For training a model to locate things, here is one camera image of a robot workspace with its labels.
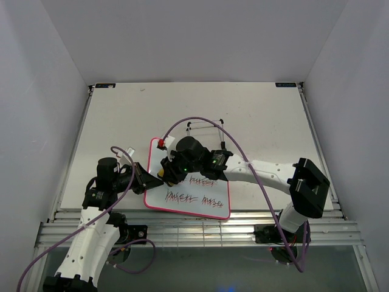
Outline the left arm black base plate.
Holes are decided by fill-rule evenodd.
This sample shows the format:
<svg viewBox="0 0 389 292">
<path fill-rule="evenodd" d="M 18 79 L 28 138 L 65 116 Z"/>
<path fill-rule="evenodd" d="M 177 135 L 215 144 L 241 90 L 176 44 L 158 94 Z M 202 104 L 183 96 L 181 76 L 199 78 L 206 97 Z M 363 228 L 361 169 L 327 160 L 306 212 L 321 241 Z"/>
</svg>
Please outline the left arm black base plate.
<svg viewBox="0 0 389 292">
<path fill-rule="evenodd" d="M 147 225 L 128 225 L 125 224 L 119 227 L 120 237 L 117 244 L 124 245 L 133 240 L 146 239 L 148 233 Z"/>
</svg>

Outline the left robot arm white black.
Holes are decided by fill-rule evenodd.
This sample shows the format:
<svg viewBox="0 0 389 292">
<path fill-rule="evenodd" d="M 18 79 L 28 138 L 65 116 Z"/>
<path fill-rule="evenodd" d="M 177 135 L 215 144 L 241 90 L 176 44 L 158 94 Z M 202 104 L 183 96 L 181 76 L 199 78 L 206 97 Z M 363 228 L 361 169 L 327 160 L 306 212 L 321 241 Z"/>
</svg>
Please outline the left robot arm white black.
<svg viewBox="0 0 389 292">
<path fill-rule="evenodd" d="M 118 195 L 126 190 L 142 194 L 162 186 L 139 163 L 120 165 L 116 158 L 101 158 L 97 175 L 87 186 L 78 232 L 54 276 L 43 282 L 44 291 L 97 291 L 105 263 L 133 244 L 146 244 L 146 226 L 130 226 L 125 215 L 114 212 Z"/>
</svg>

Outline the pink framed whiteboard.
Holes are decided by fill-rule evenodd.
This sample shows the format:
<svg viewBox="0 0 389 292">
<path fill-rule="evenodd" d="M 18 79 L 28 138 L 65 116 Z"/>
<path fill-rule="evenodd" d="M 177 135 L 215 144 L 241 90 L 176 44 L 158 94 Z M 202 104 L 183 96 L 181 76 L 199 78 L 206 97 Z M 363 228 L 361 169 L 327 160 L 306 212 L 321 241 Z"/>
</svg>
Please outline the pink framed whiteboard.
<svg viewBox="0 0 389 292">
<path fill-rule="evenodd" d="M 189 173 L 175 186 L 147 190 L 146 207 L 186 215 L 226 220 L 230 217 L 230 190 L 226 181 L 212 181 L 200 173 Z"/>
</svg>

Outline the yellow bone-shaped eraser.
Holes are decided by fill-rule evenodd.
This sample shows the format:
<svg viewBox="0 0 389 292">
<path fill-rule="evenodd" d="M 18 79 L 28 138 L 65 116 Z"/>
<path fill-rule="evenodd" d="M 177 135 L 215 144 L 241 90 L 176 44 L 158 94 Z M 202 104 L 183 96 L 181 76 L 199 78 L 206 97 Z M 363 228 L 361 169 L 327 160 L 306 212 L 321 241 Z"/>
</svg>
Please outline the yellow bone-shaped eraser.
<svg viewBox="0 0 389 292">
<path fill-rule="evenodd" d="M 160 169 L 157 173 L 157 177 L 162 180 L 168 187 L 174 186 L 177 183 L 175 182 L 175 177 L 171 174 L 169 170 Z"/>
</svg>

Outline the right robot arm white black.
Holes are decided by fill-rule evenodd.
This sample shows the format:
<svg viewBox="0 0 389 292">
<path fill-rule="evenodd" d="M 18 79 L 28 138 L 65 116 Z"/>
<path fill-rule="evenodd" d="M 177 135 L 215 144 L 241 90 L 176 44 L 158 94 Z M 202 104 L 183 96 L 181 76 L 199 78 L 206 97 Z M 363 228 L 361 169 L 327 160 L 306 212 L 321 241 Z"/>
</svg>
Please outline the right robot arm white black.
<svg viewBox="0 0 389 292">
<path fill-rule="evenodd" d="M 260 183 L 290 196 L 291 201 L 277 215 L 274 233 L 288 242 L 308 219 L 323 215 L 330 187 L 329 179 L 308 158 L 294 164 L 277 164 L 253 160 L 225 149 L 208 150 L 192 136 L 178 142 L 172 137 L 160 139 L 166 152 L 158 176 L 169 186 L 181 183 L 188 174 L 200 173 L 212 181 Z"/>
</svg>

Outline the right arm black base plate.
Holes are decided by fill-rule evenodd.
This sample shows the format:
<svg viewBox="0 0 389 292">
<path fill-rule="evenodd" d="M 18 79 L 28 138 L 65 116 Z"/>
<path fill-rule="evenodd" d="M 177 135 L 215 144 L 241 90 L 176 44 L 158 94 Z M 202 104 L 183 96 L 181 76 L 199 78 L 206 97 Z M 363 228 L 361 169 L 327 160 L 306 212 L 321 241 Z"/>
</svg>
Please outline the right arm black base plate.
<svg viewBox="0 0 389 292">
<path fill-rule="evenodd" d="M 303 243 L 303 239 L 306 242 L 310 242 L 309 225 L 306 228 L 306 235 L 304 235 L 304 225 L 301 225 L 295 233 L 291 233 L 283 230 L 284 235 L 288 243 Z M 283 244 L 281 235 L 275 224 L 255 224 L 253 227 L 253 234 L 255 236 L 256 243 L 273 243 L 276 245 Z"/>
</svg>

